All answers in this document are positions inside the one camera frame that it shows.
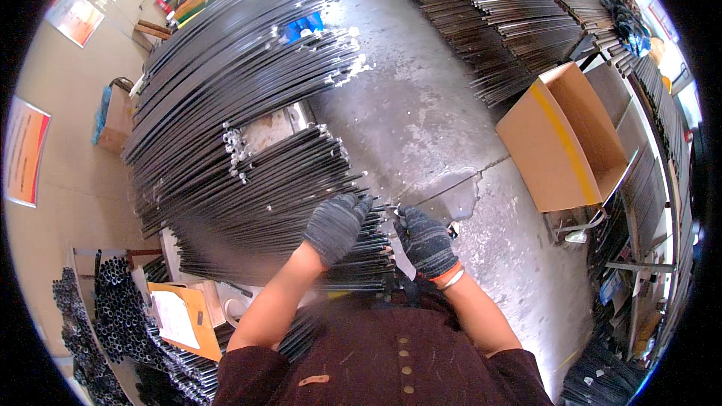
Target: paper document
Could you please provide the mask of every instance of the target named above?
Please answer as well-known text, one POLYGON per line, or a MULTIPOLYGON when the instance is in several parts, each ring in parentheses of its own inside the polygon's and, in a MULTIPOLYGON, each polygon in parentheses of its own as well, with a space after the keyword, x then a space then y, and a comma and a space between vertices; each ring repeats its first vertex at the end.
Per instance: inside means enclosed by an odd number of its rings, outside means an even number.
POLYGON ((193 332, 185 301, 173 292, 154 291, 150 296, 158 311, 160 337, 171 339, 186 346, 201 348, 193 332))

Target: clipboard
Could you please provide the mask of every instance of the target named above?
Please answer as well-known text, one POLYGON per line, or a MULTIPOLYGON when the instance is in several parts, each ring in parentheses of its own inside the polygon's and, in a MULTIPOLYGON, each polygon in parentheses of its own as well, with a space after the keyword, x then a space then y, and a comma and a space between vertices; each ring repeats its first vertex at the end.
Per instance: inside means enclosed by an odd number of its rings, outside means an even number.
MULTIPOLYGON (((178 287, 173 284, 158 283, 148 283, 148 290, 151 293, 154 291, 173 292, 185 302, 188 318, 191 320, 193 333, 200 348, 193 348, 183 343, 163 338, 166 342, 216 362, 221 360, 221 349, 218 346, 216 333, 213 329, 211 316, 206 307, 206 299, 202 291, 193 288, 178 287)), ((155 302, 151 305, 151 314, 158 323, 161 322, 155 302)))

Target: beige wall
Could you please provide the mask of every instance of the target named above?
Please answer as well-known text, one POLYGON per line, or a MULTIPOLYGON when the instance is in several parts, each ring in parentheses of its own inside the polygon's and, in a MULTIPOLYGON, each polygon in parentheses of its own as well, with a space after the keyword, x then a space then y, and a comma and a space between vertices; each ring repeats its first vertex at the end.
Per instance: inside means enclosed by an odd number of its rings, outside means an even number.
POLYGON ((5 202, 5 211, 25 301, 55 357, 68 353, 51 282, 61 276, 68 250, 158 247, 157 240, 141 238, 128 199, 129 170, 117 154, 90 143, 103 86, 118 76, 135 81, 142 73, 148 52, 131 34, 139 17, 163 23, 163 13, 153 2, 96 5, 106 17, 83 49, 43 21, 15 92, 52 115, 42 149, 38 206, 5 202))

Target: work glove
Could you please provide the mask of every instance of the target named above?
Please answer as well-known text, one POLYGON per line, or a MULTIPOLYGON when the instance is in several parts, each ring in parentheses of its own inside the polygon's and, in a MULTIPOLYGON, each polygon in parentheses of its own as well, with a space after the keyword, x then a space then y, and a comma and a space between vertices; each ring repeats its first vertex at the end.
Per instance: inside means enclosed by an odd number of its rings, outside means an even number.
POLYGON ((325 266, 337 264, 351 251, 372 204, 371 196, 359 200, 356 194, 345 193, 316 207, 308 220, 303 239, 319 253, 325 266))
POLYGON ((393 221, 393 228, 419 273, 433 280, 456 265, 458 257, 451 251, 451 238, 441 223, 411 206, 400 208, 399 217, 393 221))

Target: orange wristband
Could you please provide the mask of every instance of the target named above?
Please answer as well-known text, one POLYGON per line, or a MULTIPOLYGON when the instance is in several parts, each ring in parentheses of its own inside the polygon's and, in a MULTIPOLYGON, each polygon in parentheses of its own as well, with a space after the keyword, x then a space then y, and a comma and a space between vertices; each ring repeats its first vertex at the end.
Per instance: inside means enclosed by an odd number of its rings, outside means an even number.
POLYGON ((431 282, 437 284, 437 285, 445 285, 448 281, 451 280, 456 273, 461 270, 461 260, 457 260, 453 267, 446 270, 446 272, 443 275, 434 277, 433 279, 429 279, 431 282))

